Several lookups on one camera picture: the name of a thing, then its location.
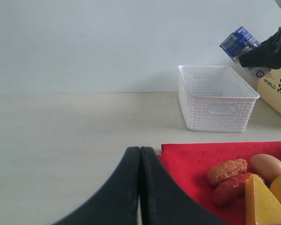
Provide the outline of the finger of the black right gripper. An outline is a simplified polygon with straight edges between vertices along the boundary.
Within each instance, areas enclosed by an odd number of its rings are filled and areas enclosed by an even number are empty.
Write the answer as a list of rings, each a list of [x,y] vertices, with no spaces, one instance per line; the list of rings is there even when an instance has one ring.
[[[239,57],[242,67],[264,67],[270,69],[281,68],[281,27],[278,31],[252,49]]]

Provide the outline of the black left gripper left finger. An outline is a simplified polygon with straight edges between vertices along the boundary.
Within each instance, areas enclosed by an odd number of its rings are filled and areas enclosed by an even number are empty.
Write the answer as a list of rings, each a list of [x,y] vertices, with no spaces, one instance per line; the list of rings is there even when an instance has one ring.
[[[136,225],[140,148],[128,147],[108,180],[56,225]]]

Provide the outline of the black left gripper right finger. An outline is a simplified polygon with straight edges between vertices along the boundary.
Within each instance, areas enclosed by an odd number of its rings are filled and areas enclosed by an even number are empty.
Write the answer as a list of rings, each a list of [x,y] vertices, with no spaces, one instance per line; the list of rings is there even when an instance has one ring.
[[[171,178],[151,147],[140,148],[140,211],[143,225],[225,225]]]

